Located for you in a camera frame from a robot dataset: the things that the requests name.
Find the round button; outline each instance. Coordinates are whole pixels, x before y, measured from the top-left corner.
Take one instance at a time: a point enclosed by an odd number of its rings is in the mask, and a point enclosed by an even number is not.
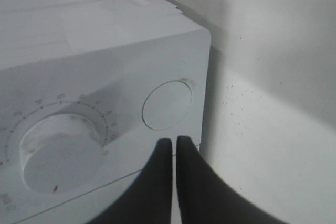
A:
[[[187,84],[164,83],[147,97],[142,109],[143,122],[153,130],[168,129],[188,113],[191,103],[192,92]]]
[[[90,180],[103,150],[94,124],[75,114],[53,115],[31,127],[20,143],[23,180],[39,193],[63,193]]]

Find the white wall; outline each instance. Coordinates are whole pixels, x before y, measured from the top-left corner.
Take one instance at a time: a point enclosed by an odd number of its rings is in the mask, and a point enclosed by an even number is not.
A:
[[[212,33],[201,151],[284,221],[336,219],[336,0],[170,0]]]

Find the washing machine lid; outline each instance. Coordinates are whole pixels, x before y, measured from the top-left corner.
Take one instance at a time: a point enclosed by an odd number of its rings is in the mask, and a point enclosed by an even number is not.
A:
[[[0,58],[10,67],[13,57],[21,62],[46,59],[46,51],[65,56],[139,42],[146,36],[134,30],[145,34],[159,18],[178,13],[165,0],[0,0]]]

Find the dial knob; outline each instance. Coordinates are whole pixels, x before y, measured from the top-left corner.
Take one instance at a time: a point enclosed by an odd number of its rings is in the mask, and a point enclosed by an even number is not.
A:
[[[23,136],[20,162],[25,184],[39,193],[63,193],[92,179],[102,163],[95,125],[76,114],[47,117]]]

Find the white washing machine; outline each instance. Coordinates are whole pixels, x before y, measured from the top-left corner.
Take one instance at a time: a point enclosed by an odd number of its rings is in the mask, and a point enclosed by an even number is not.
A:
[[[0,223],[84,223],[198,145],[209,45],[165,0],[0,0]]]

